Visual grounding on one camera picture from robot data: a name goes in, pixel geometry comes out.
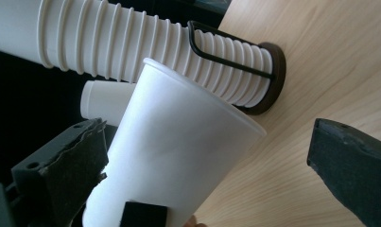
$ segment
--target cup rim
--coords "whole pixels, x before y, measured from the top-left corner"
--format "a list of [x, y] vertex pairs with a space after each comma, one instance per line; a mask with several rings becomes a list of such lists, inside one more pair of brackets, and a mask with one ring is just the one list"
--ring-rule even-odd
[[176, 80], [180, 84], [184, 84], [188, 89], [197, 90], [198, 94], [201, 94], [204, 96], [204, 98], [207, 98], [207, 100], [211, 103], [214, 103], [219, 108], [223, 109], [227, 113], [231, 114], [233, 117], [235, 117], [237, 120], [243, 122], [244, 124], [247, 124], [250, 126], [254, 131], [258, 132], [260, 135], [265, 136], [267, 132], [265, 129], [252, 120], [250, 117], [245, 115], [244, 113], [237, 110], [236, 107], [232, 106], [228, 102], [222, 100], [218, 96], [214, 95], [210, 91], [206, 90], [205, 88], [199, 86], [196, 84], [193, 80], [188, 79], [185, 76], [180, 75], [178, 72], [168, 68], [167, 66], [153, 60], [150, 58], [144, 58], [143, 63], [146, 65], [149, 65], [159, 71], [161, 71], [164, 75], [168, 76], [171, 79]]

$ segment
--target wood grain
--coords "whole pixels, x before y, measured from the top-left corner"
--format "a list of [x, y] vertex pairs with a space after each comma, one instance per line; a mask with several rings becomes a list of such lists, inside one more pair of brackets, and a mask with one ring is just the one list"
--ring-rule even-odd
[[286, 55], [268, 135], [196, 213], [209, 227], [362, 226], [306, 164], [316, 118], [381, 140], [381, 0], [233, 0], [220, 29]]

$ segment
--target stack of cups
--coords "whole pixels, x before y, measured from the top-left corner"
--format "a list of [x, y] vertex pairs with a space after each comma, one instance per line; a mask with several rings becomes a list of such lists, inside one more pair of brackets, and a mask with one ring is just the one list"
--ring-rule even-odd
[[84, 226], [119, 226], [127, 201], [167, 206], [166, 226], [183, 226], [266, 134], [194, 81], [145, 63], [108, 151], [108, 177], [87, 200]]
[[[195, 39], [206, 53], [272, 72], [264, 48], [199, 30]], [[269, 79], [196, 55], [187, 27], [106, 0], [0, 0], [0, 51], [129, 83], [152, 58], [236, 106], [257, 105], [269, 87]]]

